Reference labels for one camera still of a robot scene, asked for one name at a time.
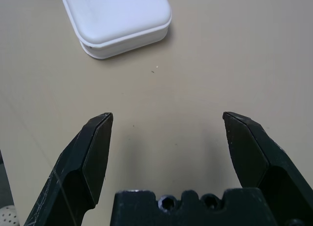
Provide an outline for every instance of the tabletop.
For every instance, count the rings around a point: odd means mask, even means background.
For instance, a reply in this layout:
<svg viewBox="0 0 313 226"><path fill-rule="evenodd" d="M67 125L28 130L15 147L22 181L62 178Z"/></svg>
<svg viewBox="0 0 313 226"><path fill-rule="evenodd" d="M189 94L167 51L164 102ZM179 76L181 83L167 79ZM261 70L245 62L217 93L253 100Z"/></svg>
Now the tabletop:
<svg viewBox="0 0 313 226"><path fill-rule="evenodd" d="M222 115L259 122L313 186L312 0L169 0L164 40L106 60L81 48L62 0L0 0L0 143L21 224L59 154L112 112L99 204L115 192L157 198L240 187Z"/></svg>

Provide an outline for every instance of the white perforated object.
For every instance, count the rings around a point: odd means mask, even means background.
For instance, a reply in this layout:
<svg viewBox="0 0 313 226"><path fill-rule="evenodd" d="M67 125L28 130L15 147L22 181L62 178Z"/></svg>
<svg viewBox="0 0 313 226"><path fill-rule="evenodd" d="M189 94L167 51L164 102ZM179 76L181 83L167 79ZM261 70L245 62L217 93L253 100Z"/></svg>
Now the white perforated object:
<svg viewBox="0 0 313 226"><path fill-rule="evenodd" d="M163 39L172 19L167 0L63 0L84 51L108 58Z"/></svg>
<svg viewBox="0 0 313 226"><path fill-rule="evenodd" d="M13 205L0 209L0 226L19 226L19 219Z"/></svg>

